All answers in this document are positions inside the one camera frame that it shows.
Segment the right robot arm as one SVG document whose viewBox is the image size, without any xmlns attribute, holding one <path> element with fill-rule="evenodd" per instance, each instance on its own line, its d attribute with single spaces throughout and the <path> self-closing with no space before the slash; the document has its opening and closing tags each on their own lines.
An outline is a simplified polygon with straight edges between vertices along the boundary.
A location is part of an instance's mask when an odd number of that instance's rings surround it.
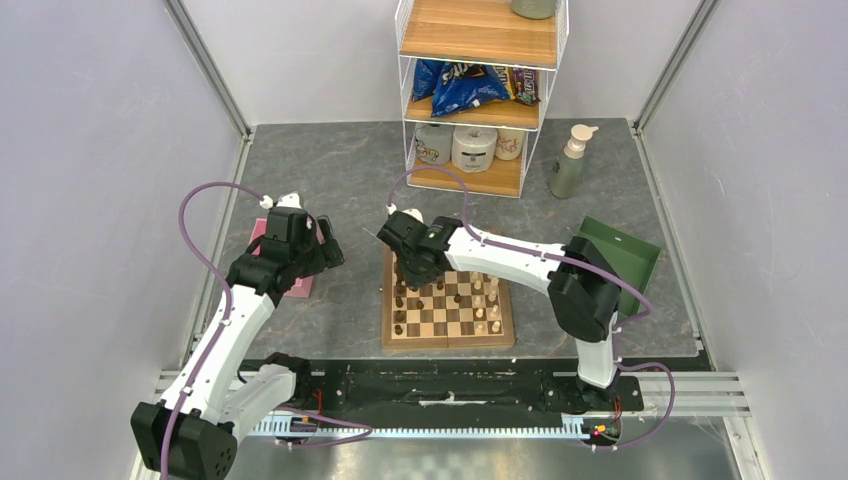
<svg viewBox="0 0 848 480">
<path fill-rule="evenodd" d="M 618 392 L 612 328 L 622 293 L 600 251 L 582 237 L 567 244 L 537 244 L 504 237 L 440 216 L 426 224 L 406 211 L 392 213 L 377 237 L 395 255 L 409 286 L 436 281 L 448 271 L 478 272 L 545 295 L 555 320 L 577 345 L 577 395 L 601 409 Z"/>
</svg>

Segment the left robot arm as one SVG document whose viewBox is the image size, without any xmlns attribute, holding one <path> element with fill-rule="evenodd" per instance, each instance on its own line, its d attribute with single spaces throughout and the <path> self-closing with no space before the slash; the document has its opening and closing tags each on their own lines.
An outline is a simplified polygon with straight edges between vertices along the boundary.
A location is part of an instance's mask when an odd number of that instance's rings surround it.
<svg viewBox="0 0 848 480">
<path fill-rule="evenodd" d="M 271 410 L 311 401 L 309 361 L 287 354 L 267 357 L 237 392 L 230 384 L 297 279 L 343 262 L 328 217 L 297 207 L 270 209 L 264 234 L 230 265 L 213 321 L 183 371 L 157 402 L 141 402 L 131 415 L 146 468 L 169 479 L 223 479 L 239 443 Z"/>
</svg>

